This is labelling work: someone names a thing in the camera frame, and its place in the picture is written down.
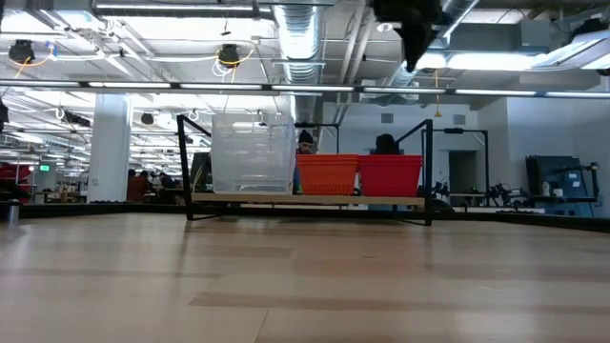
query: black cable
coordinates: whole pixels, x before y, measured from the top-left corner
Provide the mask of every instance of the black cable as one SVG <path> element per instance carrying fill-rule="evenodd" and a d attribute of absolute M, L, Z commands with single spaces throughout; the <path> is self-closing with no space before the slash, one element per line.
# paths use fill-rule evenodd
<path fill-rule="evenodd" d="M 555 26 L 557 28 L 557 30 L 559 32 L 565 33 L 565 34 L 572 34 L 572 32 L 570 32 L 570 31 L 562 30 L 561 27 L 554 20 L 551 20 L 550 22 L 551 22 L 551 24 L 553 24 L 553 26 Z"/>

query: clear plastic bin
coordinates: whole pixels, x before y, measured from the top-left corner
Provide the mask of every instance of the clear plastic bin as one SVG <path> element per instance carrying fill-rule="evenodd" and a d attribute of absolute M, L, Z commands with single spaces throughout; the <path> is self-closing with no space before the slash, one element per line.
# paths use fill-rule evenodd
<path fill-rule="evenodd" d="M 212 138 L 215 193 L 292 193 L 296 136 L 290 115 L 217 114 Z"/>

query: wooden shelf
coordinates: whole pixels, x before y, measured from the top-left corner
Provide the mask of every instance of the wooden shelf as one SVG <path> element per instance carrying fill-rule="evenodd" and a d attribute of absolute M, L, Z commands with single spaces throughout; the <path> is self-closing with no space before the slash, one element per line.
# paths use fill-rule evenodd
<path fill-rule="evenodd" d="M 371 197 L 337 195 L 276 195 L 276 194 L 213 194 L 194 193 L 193 201 L 267 203 L 267 204 L 307 204 L 307 205 L 397 205 L 424 206 L 424 198 L 412 197 Z"/>

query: black metal frame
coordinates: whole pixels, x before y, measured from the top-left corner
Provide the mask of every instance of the black metal frame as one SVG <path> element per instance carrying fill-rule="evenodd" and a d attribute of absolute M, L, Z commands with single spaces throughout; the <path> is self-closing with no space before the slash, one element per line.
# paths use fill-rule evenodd
<path fill-rule="evenodd" d="M 184 114 L 178 115 L 176 117 L 176 122 L 178 124 L 178 146 L 180 147 L 180 165 L 182 167 L 182 196 L 184 197 L 184 204 L 186 206 L 187 219 L 193 221 L 218 217 L 219 215 L 209 215 L 201 218 L 194 217 L 193 199 L 191 198 L 191 176 L 189 175 L 189 155 L 187 154 L 187 135 L 184 130 L 184 122 L 189 123 L 189 125 L 203 132 L 210 138 L 212 138 L 212 134 L 197 125 Z"/>
<path fill-rule="evenodd" d="M 443 132 L 445 134 L 464 134 L 464 133 L 482 133 L 485 144 L 485 193 L 489 191 L 489 132 L 487 130 L 465 130 L 460 128 L 454 129 L 434 129 L 432 132 Z M 421 132 L 421 151 L 423 153 L 424 135 L 426 130 Z M 485 197 L 489 205 L 489 195 Z"/>
<path fill-rule="evenodd" d="M 403 134 L 396 141 L 396 145 L 400 147 L 400 143 L 410 137 L 413 133 L 421 130 L 421 155 L 424 158 L 423 164 L 423 188 L 424 188 L 424 225 L 432 226 L 432 167 L 434 161 L 434 122 L 432 119 L 426 119 L 419 125 L 412 128 L 407 133 Z"/>
<path fill-rule="evenodd" d="M 426 147 L 424 149 L 423 157 L 425 160 L 424 163 L 424 197 L 425 197 L 425 205 L 424 212 L 398 212 L 397 207 L 394 206 L 391 212 L 364 212 L 358 213 L 357 215 L 354 212 L 350 212 L 347 210 L 322 210 L 317 212 L 312 212 L 308 210 L 301 209 L 251 209 L 251 208 L 241 208 L 241 207 L 232 207 L 231 204 L 228 203 L 214 203 L 211 206 L 196 206 L 197 204 L 193 203 L 192 198 L 192 187 L 189 176 L 189 158 L 187 155 L 187 139 L 186 132 L 184 129 L 184 124 L 188 123 L 193 128 L 203 132 L 209 137 L 212 137 L 212 134 L 206 131 L 205 129 L 198 126 L 194 121 L 190 120 L 185 115 L 178 115 L 176 117 L 177 125 L 178 125 L 178 143 L 180 147 L 180 165 L 182 167 L 182 184 L 183 184 L 183 197 L 185 203 L 185 212 L 187 215 L 187 219 L 189 221 L 194 220 L 202 220 L 202 219 L 211 219 L 219 216 L 233 214 L 233 215 L 282 215 L 282 216 L 300 216 L 300 215 L 311 215 L 315 214 L 315 216 L 319 217 L 364 217 L 364 218 L 392 218 L 399 221 L 410 222 L 408 220 L 423 220 L 424 226 L 432 226 L 432 163 L 434 160 L 433 156 L 433 129 L 434 123 L 432 119 L 426 119 L 421 122 L 419 125 L 414 127 L 409 132 L 405 133 L 402 137 L 397 140 L 397 144 L 399 145 L 402 140 L 409 137 L 413 133 L 425 129 L 428 133 L 426 133 Z M 334 127 L 337 131 L 336 137 L 336 149 L 339 152 L 339 125 L 338 124 L 297 124 L 297 127 L 300 129 L 306 129 L 311 127 Z M 201 212 L 207 214 L 204 217 L 195 218 L 195 212 Z"/>

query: fluorescent light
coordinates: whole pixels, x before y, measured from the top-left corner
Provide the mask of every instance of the fluorescent light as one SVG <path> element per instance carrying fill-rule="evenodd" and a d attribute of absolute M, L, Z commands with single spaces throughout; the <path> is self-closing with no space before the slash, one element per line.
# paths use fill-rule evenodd
<path fill-rule="evenodd" d="M 77 161 L 83 161 L 83 162 L 87 162 L 88 161 L 88 159 L 85 158 L 85 157 L 73 156 L 73 155 L 70 156 L 70 159 L 75 159 Z"/>
<path fill-rule="evenodd" d="M 394 26 L 390 23 L 381 23 L 377 26 L 379 32 L 387 32 L 394 29 Z"/>
<path fill-rule="evenodd" d="M 271 86 L 274 91 L 354 91 L 354 87 L 348 86 L 298 86 L 280 85 Z"/>
<path fill-rule="evenodd" d="M 548 54 L 542 54 L 535 58 L 532 67 L 556 67 L 577 54 L 593 47 L 600 41 L 601 39 L 594 39 L 588 42 L 574 42 L 563 48 L 551 51 Z"/>
<path fill-rule="evenodd" d="M 17 40 L 25 39 L 37 42 L 47 42 L 55 39 L 64 39 L 67 36 L 63 33 L 27 33 L 27 32 L 2 32 L 0 39 Z"/>
<path fill-rule="evenodd" d="M 24 142 L 35 143 L 35 144 L 43 144 L 45 142 L 42 138 L 29 134 L 29 133 L 15 132 L 12 135 L 14 135 L 15 138 L 17 138 L 18 140 L 21 140 Z"/>
<path fill-rule="evenodd" d="M 99 4 L 95 5 L 97 9 L 105 10 L 219 10 L 219 11 L 235 11 L 235 10 L 252 10 L 252 7 L 248 6 L 231 6 L 224 7 L 218 5 L 192 5 L 192 4 L 179 4 L 175 5 L 162 5 L 162 4 Z"/>
<path fill-rule="evenodd" d="M 447 63 L 447 68 L 467 71 L 525 71 L 536 57 L 518 53 L 459 53 Z"/>
<path fill-rule="evenodd" d="M 109 87 L 109 88 L 170 88 L 167 82 L 90 82 L 91 87 Z"/>
<path fill-rule="evenodd" d="M 402 63 L 402 68 L 406 67 L 407 62 Z M 442 53 L 427 52 L 417 62 L 417 68 L 420 69 L 444 69 L 447 68 L 447 59 Z"/>
<path fill-rule="evenodd" d="M 548 91 L 547 97 L 572 98 L 572 99 L 610 99 L 610 92 L 592 91 Z"/>
<path fill-rule="evenodd" d="M 607 70 L 610 68 L 610 53 L 582 67 L 584 70 Z"/>
<path fill-rule="evenodd" d="M 395 94 L 444 94 L 447 90 L 442 89 L 424 89 L 424 88 L 382 88 L 382 87 L 365 87 L 364 92 L 374 93 L 395 93 Z"/>
<path fill-rule="evenodd" d="M 0 80 L 0 86 L 12 87 L 78 87 L 74 81 Z"/>
<path fill-rule="evenodd" d="M 185 90 L 217 90 L 217 91 L 260 91 L 260 85 L 236 85 L 236 84 L 180 84 Z"/>
<path fill-rule="evenodd" d="M 456 90 L 459 95 L 534 96 L 535 91 Z"/>
<path fill-rule="evenodd" d="M 5 123 L 5 125 L 12 126 L 14 128 L 18 128 L 18 129 L 24 129 L 25 128 L 25 126 L 23 126 L 23 125 L 21 125 L 19 123 L 15 123 L 15 122 Z"/>

